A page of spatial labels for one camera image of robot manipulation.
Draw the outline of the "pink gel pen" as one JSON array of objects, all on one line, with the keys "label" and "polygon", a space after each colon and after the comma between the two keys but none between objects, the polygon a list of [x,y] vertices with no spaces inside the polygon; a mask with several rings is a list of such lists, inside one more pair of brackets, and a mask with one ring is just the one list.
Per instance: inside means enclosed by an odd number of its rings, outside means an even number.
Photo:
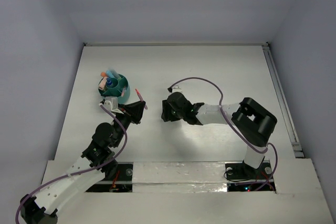
[{"label": "pink gel pen", "polygon": [[138,90],[138,89],[135,89],[135,91],[136,91],[136,94],[137,94],[139,100],[142,101],[142,102],[144,102],[144,99],[143,99],[141,93],[139,92],[139,90]]}]

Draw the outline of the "green round pen holder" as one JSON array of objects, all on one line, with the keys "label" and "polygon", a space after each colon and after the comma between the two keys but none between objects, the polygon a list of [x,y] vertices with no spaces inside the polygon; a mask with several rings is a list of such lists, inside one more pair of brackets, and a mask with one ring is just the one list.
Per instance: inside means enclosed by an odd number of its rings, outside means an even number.
[{"label": "green round pen holder", "polygon": [[[121,76],[120,79],[112,78],[113,88],[105,87],[104,90],[99,90],[98,89],[98,92],[104,98],[105,97],[117,97],[119,104],[126,104],[126,102],[128,101],[128,99],[130,97],[130,86],[129,86],[127,78],[122,74],[120,74],[120,76]],[[127,91],[126,91],[124,97],[121,97],[122,89],[125,86],[127,86]]]}]

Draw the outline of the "blue cap spray bottle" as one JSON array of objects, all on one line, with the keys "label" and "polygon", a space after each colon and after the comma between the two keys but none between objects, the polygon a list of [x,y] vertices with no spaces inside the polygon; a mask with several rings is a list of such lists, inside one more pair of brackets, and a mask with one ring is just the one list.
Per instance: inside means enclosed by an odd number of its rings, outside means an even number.
[{"label": "blue cap spray bottle", "polygon": [[106,80],[106,87],[107,88],[113,88],[113,80],[112,80],[112,78],[107,78],[107,80]]}]

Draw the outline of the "pink pencil sharpener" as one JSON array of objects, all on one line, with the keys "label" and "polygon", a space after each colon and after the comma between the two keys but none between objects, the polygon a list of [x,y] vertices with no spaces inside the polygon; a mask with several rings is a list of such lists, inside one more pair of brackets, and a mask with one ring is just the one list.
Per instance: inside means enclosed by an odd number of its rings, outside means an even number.
[{"label": "pink pencil sharpener", "polygon": [[109,79],[108,77],[103,77],[103,79],[99,82],[99,85],[98,85],[99,90],[104,90],[105,89],[108,79]]}]

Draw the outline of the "orange red pen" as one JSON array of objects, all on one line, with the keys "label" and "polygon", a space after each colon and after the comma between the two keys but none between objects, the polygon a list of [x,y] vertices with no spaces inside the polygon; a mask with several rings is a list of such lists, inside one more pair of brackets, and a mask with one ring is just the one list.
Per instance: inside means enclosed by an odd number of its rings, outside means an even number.
[{"label": "orange red pen", "polygon": [[121,97],[124,97],[126,91],[127,91],[127,86],[123,87],[122,92],[121,92]]}]

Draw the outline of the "blue highlighter marker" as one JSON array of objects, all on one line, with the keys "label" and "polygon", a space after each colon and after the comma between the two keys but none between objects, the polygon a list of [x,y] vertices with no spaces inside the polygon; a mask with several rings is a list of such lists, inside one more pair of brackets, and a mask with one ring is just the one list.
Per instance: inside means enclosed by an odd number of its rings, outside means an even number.
[{"label": "blue highlighter marker", "polygon": [[118,74],[115,71],[107,70],[106,75],[110,78],[118,78]]}]

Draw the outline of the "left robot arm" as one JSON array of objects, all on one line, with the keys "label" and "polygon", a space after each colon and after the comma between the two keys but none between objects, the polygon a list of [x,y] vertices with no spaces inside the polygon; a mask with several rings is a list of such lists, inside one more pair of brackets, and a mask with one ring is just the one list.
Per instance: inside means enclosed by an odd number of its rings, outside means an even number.
[{"label": "left robot arm", "polygon": [[54,178],[20,200],[15,222],[57,223],[58,218],[80,194],[117,172],[116,158],[128,141],[130,124],[140,124],[145,101],[117,105],[117,112],[99,106],[113,118],[111,123],[97,126],[88,147],[60,177]]}]

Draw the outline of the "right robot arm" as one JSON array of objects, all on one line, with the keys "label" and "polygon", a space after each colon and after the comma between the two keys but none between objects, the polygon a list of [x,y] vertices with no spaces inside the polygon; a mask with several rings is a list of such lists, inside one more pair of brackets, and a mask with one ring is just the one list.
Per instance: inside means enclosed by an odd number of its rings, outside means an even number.
[{"label": "right robot arm", "polygon": [[244,139],[247,151],[241,171],[253,178],[261,171],[269,138],[277,118],[252,98],[229,105],[192,104],[181,92],[173,92],[162,101],[164,122],[183,120],[189,125],[226,124]]}]

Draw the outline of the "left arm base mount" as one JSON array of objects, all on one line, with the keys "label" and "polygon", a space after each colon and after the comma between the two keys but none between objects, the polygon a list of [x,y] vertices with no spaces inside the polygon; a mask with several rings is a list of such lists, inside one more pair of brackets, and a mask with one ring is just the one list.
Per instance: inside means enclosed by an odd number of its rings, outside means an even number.
[{"label": "left arm base mount", "polygon": [[104,178],[89,189],[87,193],[131,193],[133,187],[133,163],[121,163],[112,178]]}]

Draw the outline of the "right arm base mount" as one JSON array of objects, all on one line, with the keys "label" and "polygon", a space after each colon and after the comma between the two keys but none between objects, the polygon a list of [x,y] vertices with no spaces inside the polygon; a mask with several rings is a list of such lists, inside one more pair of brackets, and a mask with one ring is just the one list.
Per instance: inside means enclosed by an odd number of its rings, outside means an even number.
[{"label": "right arm base mount", "polygon": [[269,162],[262,162],[258,169],[245,163],[226,163],[223,176],[229,192],[276,191]]}]

